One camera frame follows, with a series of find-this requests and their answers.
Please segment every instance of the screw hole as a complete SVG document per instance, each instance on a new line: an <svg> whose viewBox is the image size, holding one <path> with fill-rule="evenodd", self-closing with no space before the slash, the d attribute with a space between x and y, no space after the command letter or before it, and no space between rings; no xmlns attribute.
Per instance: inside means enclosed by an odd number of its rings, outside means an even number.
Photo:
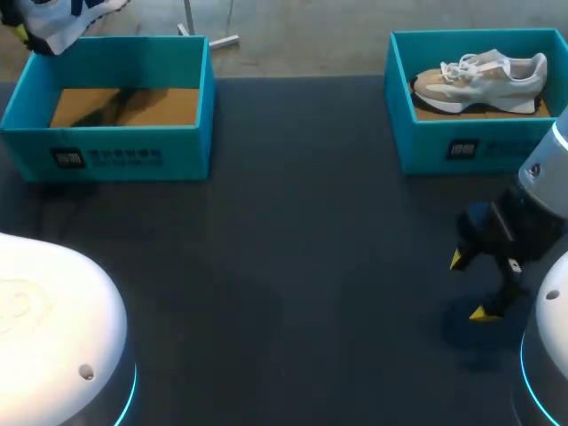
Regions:
<svg viewBox="0 0 568 426"><path fill-rule="evenodd" d="M560 296L560 292L558 290L552 290L547 293L548 300L554 300Z"/></svg>
<svg viewBox="0 0 568 426"><path fill-rule="evenodd" d="M536 163L533 164L529 170L529 173L531 173L531 176L533 177L537 177L540 175L540 164Z"/></svg>
<svg viewBox="0 0 568 426"><path fill-rule="evenodd" d="M79 375L85 380L92 380L95 378L95 372L89 364L83 364L79 367Z"/></svg>

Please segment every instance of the shoe sole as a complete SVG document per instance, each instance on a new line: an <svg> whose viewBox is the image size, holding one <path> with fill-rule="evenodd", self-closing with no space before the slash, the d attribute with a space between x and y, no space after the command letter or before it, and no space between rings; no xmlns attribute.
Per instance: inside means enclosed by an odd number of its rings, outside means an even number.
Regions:
<svg viewBox="0 0 568 426"><path fill-rule="evenodd" d="M496 98L490 99L486 102L442 102L440 100L426 98L418 92L415 92L414 94L431 107L449 114L459 114L463 112L464 109L479 103L489 105L507 113L534 114L536 111L533 98Z"/></svg>
<svg viewBox="0 0 568 426"><path fill-rule="evenodd" d="M104 16L119 12L130 0L107 0L91 7L69 26L57 33L45 38L44 42L49 46L52 55L60 55L70 47L89 27Z"/></svg>

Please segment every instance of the cardboard box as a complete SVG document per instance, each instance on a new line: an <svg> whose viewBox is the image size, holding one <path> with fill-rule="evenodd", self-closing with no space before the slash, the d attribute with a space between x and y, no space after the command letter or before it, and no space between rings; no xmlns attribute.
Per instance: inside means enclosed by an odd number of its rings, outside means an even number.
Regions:
<svg viewBox="0 0 568 426"><path fill-rule="evenodd" d="M490 111L436 116L416 107L408 83L440 62L497 49L511 58L548 59L548 80L534 115ZM384 96L406 174L514 172L568 105L568 48L555 29L481 29L392 33Z"/></svg>
<svg viewBox="0 0 568 426"><path fill-rule="evenodd" d="M28 182L200 180L214 96L205 37L82 37L31 55L0 137Z"/></svg>
<svg viewBox="0 0 568 426"><path fill-rule="evenodd" d="M193 126L199 89L63 89L50 127Z"/></svg>

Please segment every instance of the box label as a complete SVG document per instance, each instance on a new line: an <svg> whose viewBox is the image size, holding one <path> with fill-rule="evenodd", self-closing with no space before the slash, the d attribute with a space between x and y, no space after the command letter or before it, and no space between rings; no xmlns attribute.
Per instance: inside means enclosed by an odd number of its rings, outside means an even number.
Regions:
<svg viewBox="0 0 568 426"><path fill-rule="evenodd" d="M90 149L87 155L95 168L163 166L162 151L157 148Z"/></svg>
<svg viewBox="0 0 568 426"><path fill-rule="evenodd" d="M85 161L77 148L52 148L51 155L60 169L84 169Z"/></svg>
<svg viewBox="0 0 568 426"><path fill-rule="evenodd" d="M538 140L488 141L483 144L483 149L480 154L484 158L526 158L539 142Z"/></svg>
<svg viewBox="0 0 568 426"><path fill-rule="evenodd" d="M447 151L447 160L472 160L476 156L479 139L454 139Z"/></svg>

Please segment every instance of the white shoe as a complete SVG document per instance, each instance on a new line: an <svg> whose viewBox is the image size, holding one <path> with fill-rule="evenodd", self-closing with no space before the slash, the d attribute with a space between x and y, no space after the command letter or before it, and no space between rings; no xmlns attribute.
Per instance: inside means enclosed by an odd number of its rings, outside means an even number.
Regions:
<svg viewBox="0 0 568 426"><path fill-rule="evenodd" d="M459 63L442 62L440 69L420 73L414 94L437 110L459 114L474 104L487 104L519 114L535 112L547 80L547 58L513 59L496 50L465 55Z"/></svg>
<svg viewBox="0 0 568 426"><path fill-rule="evenodd" d="M5 20L4 23L12 27L30 50L59 55L82 36L92 22L120 10L129 0L4 1L12 2L12 10L19 15L11 19L12 23Z"/></svg>

